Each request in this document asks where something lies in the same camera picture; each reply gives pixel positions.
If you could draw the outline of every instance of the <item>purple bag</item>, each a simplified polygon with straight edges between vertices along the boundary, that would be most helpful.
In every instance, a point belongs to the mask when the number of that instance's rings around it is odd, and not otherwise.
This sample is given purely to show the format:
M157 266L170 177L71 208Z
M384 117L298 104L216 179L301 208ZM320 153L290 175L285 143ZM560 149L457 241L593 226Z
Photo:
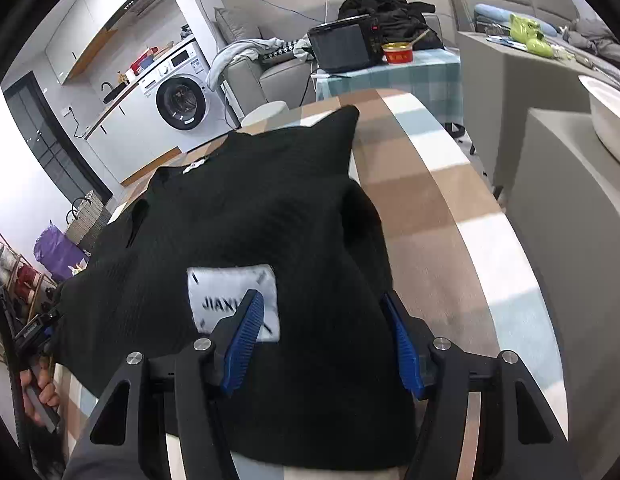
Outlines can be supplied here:
M72 277L72 270L85 253L73 244L52 222L34 244L34 257L52 274L57 283Z

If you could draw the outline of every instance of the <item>pillow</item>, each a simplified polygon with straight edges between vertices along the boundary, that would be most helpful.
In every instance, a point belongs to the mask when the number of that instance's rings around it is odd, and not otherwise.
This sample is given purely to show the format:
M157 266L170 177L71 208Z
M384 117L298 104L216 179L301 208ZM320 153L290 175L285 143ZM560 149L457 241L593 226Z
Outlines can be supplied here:
M550 36L551 38L555 38L557 36L556 29L552 25L540 20L536 16L530 16L529 14L524 14L523 12L512 12L511 10L501 9L501 7L495 7L486 4L476 4L474 6L475 19L478 16L483 16L507 28L510 28L511 14L517 14L519 16L535 20L540 25L541 32L544 33L546 36Z
M278 48L274 52L259 54L259 62L264 68L270 68L278 65L279 63L283 63L284 61L290 61L291 59L294 59L295 43L296 41L289 41L283 44L282 47Z
M247 38L260 40L261 31L242 10L215 7L216 24L228 43Z

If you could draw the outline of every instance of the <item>wicker basket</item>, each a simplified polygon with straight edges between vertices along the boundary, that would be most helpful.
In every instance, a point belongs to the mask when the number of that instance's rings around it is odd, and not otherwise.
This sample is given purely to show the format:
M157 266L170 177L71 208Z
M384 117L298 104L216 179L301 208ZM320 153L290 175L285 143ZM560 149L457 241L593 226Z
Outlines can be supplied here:
M89 191L85 197L77 198L72 202L72 209L68 211L66 221L70 214L73 219L68 223L66 236L80 249L92 252L97 236L108 224L112 215L93 191Z

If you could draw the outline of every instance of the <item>gray blanket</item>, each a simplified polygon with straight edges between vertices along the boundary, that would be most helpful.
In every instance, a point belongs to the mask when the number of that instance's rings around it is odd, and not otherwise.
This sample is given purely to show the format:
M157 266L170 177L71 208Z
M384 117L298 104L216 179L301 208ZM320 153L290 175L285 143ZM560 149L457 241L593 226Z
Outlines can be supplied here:
M620 70L620 44L605 23L574 20L564 32L564 40L609 61Z

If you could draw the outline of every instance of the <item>human hand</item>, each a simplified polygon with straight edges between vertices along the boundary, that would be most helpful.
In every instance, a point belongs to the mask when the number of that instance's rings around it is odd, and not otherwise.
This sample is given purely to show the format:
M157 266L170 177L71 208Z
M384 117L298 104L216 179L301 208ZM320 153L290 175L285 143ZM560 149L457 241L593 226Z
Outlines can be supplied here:
M39 394L39 400L42 404L46 404L52 408L59 405L60 397L56 392L55 385L52 382L52 378L50 377L49 370L49 362L47 357L39 358L39 366L41 368L39 372L39 376L37 377L37 384L41 389L41 393ZM23 389L26 388L30 384L32 380L32 373L30 370L23 370L20 372L21 378L21 387ZM23 393L23 407L25 409L26 415L29 416L37 426L44 426L45 422L41 420L41 416L36 412L32 402L28 398L27 394Z

